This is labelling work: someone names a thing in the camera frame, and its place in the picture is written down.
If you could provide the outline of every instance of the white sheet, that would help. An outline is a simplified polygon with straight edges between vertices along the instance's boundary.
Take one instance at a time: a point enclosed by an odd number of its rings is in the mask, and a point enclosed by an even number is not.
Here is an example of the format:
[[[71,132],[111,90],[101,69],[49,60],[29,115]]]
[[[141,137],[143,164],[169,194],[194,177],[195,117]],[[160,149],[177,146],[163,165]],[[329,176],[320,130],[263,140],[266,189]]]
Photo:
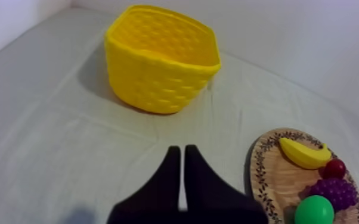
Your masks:
[[[113,20],[67,10],[0,52],[0,224],[105,223],[169,145],[197,144],[243,191],[247,149],[277,127],[328,143],[359,186],[359,118],[230,55],[221,54],[213,82],[177,114],[122,104],[107,84],[100,44]]]

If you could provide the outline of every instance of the wooden plate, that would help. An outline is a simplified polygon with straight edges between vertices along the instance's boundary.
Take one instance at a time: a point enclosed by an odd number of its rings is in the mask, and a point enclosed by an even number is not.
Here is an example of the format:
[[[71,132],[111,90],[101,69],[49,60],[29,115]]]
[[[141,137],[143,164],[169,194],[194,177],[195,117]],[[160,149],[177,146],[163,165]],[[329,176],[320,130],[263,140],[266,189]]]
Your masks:
[[[262,203],[269,223],[293,223],[293,214],[301,199],[307,196],[308,187],[321,179],[318,170],[305,170],[283,155],[280,138],[289,138],[310,148],[319,149],[322,143],[300,130],[281,128],[262,135],[252,148],[250,157],[250,184],[253,197]],[[346,181],[356,184],[346,171]],[[334,223],[359,223],[358,203],[335,215]]]

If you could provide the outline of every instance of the toy apple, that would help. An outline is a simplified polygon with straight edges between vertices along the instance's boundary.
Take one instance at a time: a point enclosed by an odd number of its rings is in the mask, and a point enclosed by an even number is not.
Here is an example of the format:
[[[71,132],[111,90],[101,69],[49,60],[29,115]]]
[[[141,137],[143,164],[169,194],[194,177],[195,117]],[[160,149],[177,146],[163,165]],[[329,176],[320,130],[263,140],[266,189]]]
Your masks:
[[[324,168],[323,178],[338,178],[342,179],[345,176],[346,168],[343,161],[335,158],[330,160]]]

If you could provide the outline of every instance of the yellow basket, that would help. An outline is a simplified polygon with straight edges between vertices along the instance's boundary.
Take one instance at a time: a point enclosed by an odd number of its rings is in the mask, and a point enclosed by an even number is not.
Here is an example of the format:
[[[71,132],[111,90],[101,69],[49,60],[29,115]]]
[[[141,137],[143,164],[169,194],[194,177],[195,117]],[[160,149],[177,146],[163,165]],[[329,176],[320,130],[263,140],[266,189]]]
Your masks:
[[[180,111],[221,67],[210,28],[150,5],[129,7],[107,30],[104,44],[116,95],[153,113]]]

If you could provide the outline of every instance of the toy banana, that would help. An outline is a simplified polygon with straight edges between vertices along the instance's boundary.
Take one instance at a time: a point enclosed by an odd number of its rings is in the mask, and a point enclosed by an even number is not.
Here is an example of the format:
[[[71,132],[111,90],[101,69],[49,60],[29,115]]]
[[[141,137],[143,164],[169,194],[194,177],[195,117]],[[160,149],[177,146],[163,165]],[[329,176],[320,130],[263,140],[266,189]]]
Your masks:
[[[313,150],[291,139],[280,138],[280,145],[291,161],[305,169],[318,169],[331,158],[326,144],[323,144],[323,149]]]

